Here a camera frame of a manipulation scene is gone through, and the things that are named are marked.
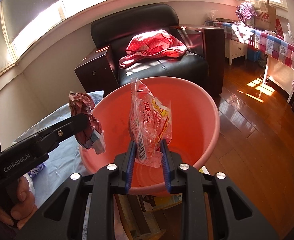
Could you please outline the person's left hand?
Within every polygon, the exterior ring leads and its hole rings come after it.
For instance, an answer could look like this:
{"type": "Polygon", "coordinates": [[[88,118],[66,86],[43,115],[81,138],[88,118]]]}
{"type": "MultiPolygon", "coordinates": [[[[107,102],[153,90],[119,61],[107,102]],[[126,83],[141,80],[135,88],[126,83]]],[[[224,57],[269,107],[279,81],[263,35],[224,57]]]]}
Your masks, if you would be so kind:
{"type": "Polygon", "coordinates": [[[17,228],[20,230],[38,209],[35,205],[35,196],[30,191],[29,182],[25,176],[19,179],[16,197],[18,203],[12,207],[10,215],[0,207],[0,221],[13,226],[16,220],[17,228]]]}

